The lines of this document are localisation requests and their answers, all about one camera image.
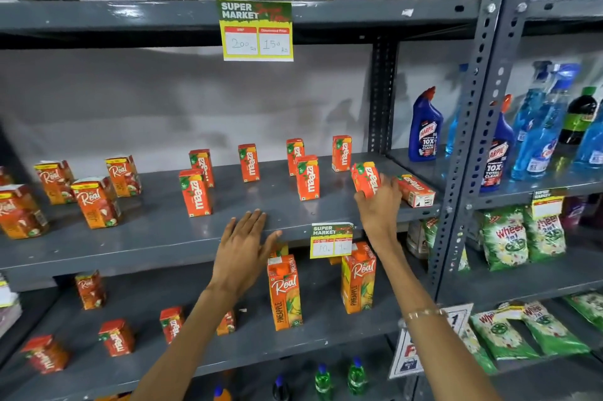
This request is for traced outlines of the grey metal shelving rack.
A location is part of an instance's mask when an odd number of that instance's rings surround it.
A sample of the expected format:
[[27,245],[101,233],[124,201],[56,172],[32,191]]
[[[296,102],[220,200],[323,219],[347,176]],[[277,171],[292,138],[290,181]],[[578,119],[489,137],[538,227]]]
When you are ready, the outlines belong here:
[[[384,96],[386,66],[392,64],[391,48],[400,40],[418,40],[443,36],[452,40],[457,32],[473,35],[479,19],[481,3],[477,0],[343,0],[290,2],[295,45],[373,45],[372,78],[377,90],[371,90],[370,153],[355,159],[377,160],[387,170],[401,169],[381,154],[381,135],[393,105],[386,107]],[[11,2],[0,3],[0,50],[45,49],[117,49],[139,46],[218,46],[222,44],[216,1],[166,2]],[[75,210],[52,211],[51,222],[58,224],[49,236],[34,237],[29,242],[0,242],[0,272],[19,288],[29,288],[33,279],[54,280],[96,269],[160,269],[156,279],[162,290],[150,290],[149,299],[142,295],[152,274],[118,274],[111,286],[125,288],[140,304],[119,300],[111,311],[129,313],[131,323],[140,324],[142,356],[134,354],[132,363],[112,364],[94,360],[99,350],[78,337],[75,344],[75,367],[58,382],[41,382],[35,377],[20,385],[13,401],[33,400],[44,395],[48,401],[88,401],[110,391],[130,391],[138,384],[138,373],[145,371],[152,356],[165,344],[149,323],[141,322],[151,311],[152,301],[184,299],[191,295],[192,283],[176,280],[177,274],[191,269],[187,263],[209,263],[227,220],[234,214],[259,207],[267,213],[266,233],[280,230],[287,241],[309,242],[313,225],[334,226],[349,222],[362,229],[353,194],[353,180],[346,174],[328,171],[321,180],[326,196],[308,204],[297,198],[293,181],[284,177],[285,161],[265,162],[267,182],[258,186],[228,184],[217,198],[210,216],[185,216],[185,204],[176,188],[178,171],[143,174],[144,189],[149,195],[125,203],[125,223],[112,230],[91,230],[76,216]]]
[[502,303],[541,302],[569,331],[585,338],[588,354],[549,356],[503,362],[494,384],[508,401],[603,401],[603,332],[588,323],[563,297],[576,293],[603,292],[603,239],[570,235],[569,254],[562,259],[491,273],[472,269],[468,277],[457,272],[457,260],[479,210],[509,204],[524,204],[534,192],[565,191],[578,195],[603,191],[603,173],[570,172],[540,180],[540,188],[502,184],[501,192],[481,197],[479,179],[486,167],[486,143],[493,137],[501,100],[507,88],[525,22],[593,23],[596,15],[585,11],[580,0],[481,0],[476,24],[474,50],[469,72],[462,86],[456,133],[456,153],[447,166],[440,210],[440,231],[444,241],[436,244],[442,252],[432,260],[435,269],[431,293],[444,306],[472,303],[474,312],[495,310]]

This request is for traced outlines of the small yellow price tag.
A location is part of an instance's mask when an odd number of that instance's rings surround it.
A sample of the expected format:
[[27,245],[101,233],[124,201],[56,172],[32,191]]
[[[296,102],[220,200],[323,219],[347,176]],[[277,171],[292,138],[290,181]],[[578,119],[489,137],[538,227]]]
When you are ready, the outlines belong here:
[[354,229],[351,222],[312,223],[310,259],[350,256]]
[[542,219],[561,214],[567,191],[565,187],[534,191],[531,200],[531,216],[534,219]]

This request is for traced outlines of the group of small orange cartons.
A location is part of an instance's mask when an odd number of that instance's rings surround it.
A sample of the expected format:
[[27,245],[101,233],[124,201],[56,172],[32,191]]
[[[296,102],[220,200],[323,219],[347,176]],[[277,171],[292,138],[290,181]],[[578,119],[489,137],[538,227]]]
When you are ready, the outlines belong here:
[[[334,172],[350,171],[351,137],[334,136],[331,167]],[[300,201],[320,198],[320,168],[318,157],[305,153],[302,139],[290,139],[286,143],[288,174],[296,179]],[[260,181],[258,150],[254,144],[237,147],[244,183]],[[212,214],[208,190],[215,186],[210,154],[207,149],[198,149],[189,154],[192,169],[178,175],[180,187],[190,217]],[[402,198],[412,208],[431,207],[435,202],[435,191],[412,174],[396,176]]]

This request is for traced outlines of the dark bottle with green label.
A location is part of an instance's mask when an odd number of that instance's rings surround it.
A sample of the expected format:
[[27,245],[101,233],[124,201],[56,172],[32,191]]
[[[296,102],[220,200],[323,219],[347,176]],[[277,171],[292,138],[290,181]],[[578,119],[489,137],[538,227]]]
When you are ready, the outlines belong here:
[[569,103],[559,136],[560,144],[580,144],[597,111],[597,90],[597,86],[583,87],[580,96]]

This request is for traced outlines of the small red drink carton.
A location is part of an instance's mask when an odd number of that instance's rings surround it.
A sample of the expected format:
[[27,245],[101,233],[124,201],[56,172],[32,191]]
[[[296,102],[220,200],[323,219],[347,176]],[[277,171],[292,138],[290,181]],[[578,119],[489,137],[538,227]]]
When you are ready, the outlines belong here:
[[20,352],[40,374],[51,374],[64,370],[71,357],[53,335],[31,338]]
[[102,323],[98,337],[112,358],[134,352],[134,335],[128,323],[122,318]]
[[159,320],[166,343],[171,344],[185,324],[183,307],[173,306],[163,309],[160,312]]
[[79,273],[74,279],[85,311],[99,309],[105,305],[107,297],[98,270]]
[[217,336],[228,335],[234,333],[236,328],[236,313],[234,310],[230,310],[224,315],[222,321],[216,328],[216,334]]

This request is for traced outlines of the small orange juice carton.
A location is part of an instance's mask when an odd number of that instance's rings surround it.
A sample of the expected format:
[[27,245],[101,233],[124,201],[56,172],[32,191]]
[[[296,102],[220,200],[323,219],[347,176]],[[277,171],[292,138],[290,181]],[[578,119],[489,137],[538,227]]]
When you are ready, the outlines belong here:
[[351,177],[357,192],[364,193],[366,198],[375,196],[381,186],[381,176],[373,161],[362,161],[352,164]]

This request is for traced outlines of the person's left hand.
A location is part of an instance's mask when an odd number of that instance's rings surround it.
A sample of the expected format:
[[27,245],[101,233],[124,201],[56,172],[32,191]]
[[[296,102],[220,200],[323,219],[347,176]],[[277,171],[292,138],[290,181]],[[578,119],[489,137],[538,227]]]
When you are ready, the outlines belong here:
[[226,293],[231,298],[239,298],[257,280],[267,267],[262,262],[262,232],[267,221],[267,214],[259,210],[259,241],[244,242],[242,227],[249,214],[248,211],[240,219],[227,244],[218,246],[211,281],[208,290]]

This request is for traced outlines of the person's left forearm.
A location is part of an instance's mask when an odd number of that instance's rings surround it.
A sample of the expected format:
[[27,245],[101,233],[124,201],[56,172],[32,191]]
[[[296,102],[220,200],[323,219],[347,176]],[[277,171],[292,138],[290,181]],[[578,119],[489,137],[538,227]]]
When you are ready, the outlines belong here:
[[141,378],[130,401],[183,401],[207,345],[243,291],[242,285],[232,280],[211,280],[180,332]]

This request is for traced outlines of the blue toilet cleaner bottle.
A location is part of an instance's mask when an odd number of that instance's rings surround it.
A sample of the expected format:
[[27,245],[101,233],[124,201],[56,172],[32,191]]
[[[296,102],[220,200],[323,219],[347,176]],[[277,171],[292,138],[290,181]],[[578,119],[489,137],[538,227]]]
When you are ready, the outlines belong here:
[[509,153],[514,146],[516,140],[514,131],[505,118],[505,114],[511,106],[511,100],[512,94],[506,94],[503,99],[481,181],[480,192],[492,192],[499,188]]
[[432,105],[435,91],[435,86],[429,87],[413,104],[408,152],[412,162],[433,161],[437,156],[443,116]]

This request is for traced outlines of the white printed sign card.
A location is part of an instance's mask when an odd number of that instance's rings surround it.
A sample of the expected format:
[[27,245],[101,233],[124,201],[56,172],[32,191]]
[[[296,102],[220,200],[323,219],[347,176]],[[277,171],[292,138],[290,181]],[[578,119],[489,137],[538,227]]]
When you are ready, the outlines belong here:
[[[469,322],[469,317],[473,310],[473,303],[443,307],[441,310],[447,316],[448,323],[456,335],[461,336],[464,327]],[[412,341],[406,323],[403,319],[400,319],[398,325],[400,328],[400,335],[397,340],[396,352],[388,374],[389,380],[418,375],[424,372],[416,346]]]

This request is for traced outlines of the small dark bottle blue cap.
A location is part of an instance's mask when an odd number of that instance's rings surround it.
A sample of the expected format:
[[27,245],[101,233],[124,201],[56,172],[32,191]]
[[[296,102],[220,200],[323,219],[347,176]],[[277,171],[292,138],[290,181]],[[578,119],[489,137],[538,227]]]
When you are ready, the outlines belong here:
[[273,384],[273,401],[291,401],[290,388],[282,374],[279,374]]

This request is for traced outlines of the stack of flat packets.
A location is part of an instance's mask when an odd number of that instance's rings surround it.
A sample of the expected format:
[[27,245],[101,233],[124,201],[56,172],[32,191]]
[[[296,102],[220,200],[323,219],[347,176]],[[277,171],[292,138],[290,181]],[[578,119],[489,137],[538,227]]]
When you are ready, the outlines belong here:
[[11,290],[4,275],[0,274],[0,338],[19,320],[21,314],[19,294]]

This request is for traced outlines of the person's right forearm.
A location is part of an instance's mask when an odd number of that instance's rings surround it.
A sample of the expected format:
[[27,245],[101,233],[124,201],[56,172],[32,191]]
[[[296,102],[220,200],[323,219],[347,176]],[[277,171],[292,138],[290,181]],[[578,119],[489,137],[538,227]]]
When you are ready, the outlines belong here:
[[402,255],[378,255],[416,346],[434,401],[503,401]]

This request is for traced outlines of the blue glass cleaner spray bottle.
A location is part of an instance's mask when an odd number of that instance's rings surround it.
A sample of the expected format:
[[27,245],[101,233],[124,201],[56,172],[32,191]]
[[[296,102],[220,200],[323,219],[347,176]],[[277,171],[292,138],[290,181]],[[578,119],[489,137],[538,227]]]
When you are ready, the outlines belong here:
[[[457,87],[459,89],[458,102],[461,99],[464,78],[465,78],[465,74],[467,73],[468,68],[469,68],[468,63],[462,63],[458,66],[458,72],[459,72],[458,79],[457,79],[458,80]],[[447,135],[446,147],[445,147],[446,156],[452,155],[453,150],[454,150],[456,129],[458,126],[459,111],[460,111],[460,109],[457,107],[455,109],[454,116],[452,117],[449,128],[448,128],[448,135]]]
[[573,165],[581,168],[603,168],[603,99],[593,122],[578,146]]
[[512,126],[516,144],[524,141],[545,99],[549,87],[552,65],[553,62],[549,60],[533,63],[534,76],[532,84],[524,96],[524,100],[514,118]]
[[545,175],[558,144],[570,89],[580,70],[581,65],[576,62],[551,65],[551,84],[546,86],[547,92],[534,113],[511,171],[514,181],[535,180]]

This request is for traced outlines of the person's right hand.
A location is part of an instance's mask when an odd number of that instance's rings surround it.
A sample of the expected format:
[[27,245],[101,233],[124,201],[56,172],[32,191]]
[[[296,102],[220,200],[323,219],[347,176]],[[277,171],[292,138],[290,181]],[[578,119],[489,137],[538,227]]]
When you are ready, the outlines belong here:
[[370,244],[378,255],[394,252],[397,242],[397,215],[402,193],[395,178],[383,173],[381,186],[373,196],[372,214],[359,214]]

